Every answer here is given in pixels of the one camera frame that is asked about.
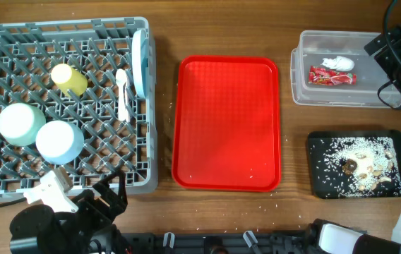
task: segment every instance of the white spoon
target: white spoon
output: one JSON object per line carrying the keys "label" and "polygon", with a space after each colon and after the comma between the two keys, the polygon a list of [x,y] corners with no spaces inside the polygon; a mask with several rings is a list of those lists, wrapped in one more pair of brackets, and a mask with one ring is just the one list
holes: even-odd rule
{"label": "white spoon", "polygon": [[130,121],[130,114],[128,114],[125,102],[128,102],[128,95],[125,91],[125,87],[128,85],[128,77],[123,69],[119,69],[116,72],[116,84],[119,88],[119,108],[117,112],[117,118],[120,121]]}

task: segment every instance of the dish rack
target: dish rack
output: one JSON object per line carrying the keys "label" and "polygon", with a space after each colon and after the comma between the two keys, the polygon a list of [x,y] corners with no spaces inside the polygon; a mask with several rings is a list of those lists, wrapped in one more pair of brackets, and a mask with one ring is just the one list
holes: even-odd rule
{"label": "dish rack", "polygon": [[[131,72],[134,32],[146,31],[147,97],[128,87],[127,110],[131,121],[117,119],[114,74]],[[49,78],[57,64],[69,64],[88,79],[80,97],[67,97]],[[0,25],[0,112],[9,104],[24,102],[41,109],[47,122],[75,124],[85,137],[81,154],[65,165],[41,158],[35,144],[15,147],[0,135],[0,202],[23,197],[22,192],[40,184],[54,167],[64,167],[77,195],[110,172],[126,173],[128,194],[153,192],[158,184],[157,130],[155,127],[155,41],[148,21],[141,17],[67,20]],[[111,183],[117,190],[118,183]]]}

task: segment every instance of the candy wrapper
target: candy wrapper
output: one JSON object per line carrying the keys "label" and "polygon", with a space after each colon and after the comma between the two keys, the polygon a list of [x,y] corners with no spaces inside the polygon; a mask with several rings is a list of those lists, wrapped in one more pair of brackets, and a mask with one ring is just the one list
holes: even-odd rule
{"label": "candy wrapper", "polygon": [[340,71],[326,70],[325,68],[311,66],[309,83],[317,85],[356,84],[356,74]]}

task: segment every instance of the wooden table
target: wooden table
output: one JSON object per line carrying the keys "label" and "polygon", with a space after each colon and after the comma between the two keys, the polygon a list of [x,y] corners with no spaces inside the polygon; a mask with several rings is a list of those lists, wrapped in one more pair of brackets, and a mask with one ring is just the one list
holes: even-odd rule
{"label": "wooden table", "polygon": [[[388,1],[94,1],[4,4],[0,23],[144,16],[157,45],[157,131],[160,184],[129,197],[115,224],[122,232],[236,233],[300,229],[316,218],[390,238],[401,198],[321,200],[312,196],[305,152],[311,131],[388,128],[401,131],[401,111],[308,107],[293,102],[290,52],[303,30],[380,32]],[[401,3],[391,20],[401,23]],[[266,56],[280,70],[282,182],[271,193],[194,191],[170,174],[178,65],[192,54]],[[0,209],[0,253],[9,253],[9,223],[27,205]]]}

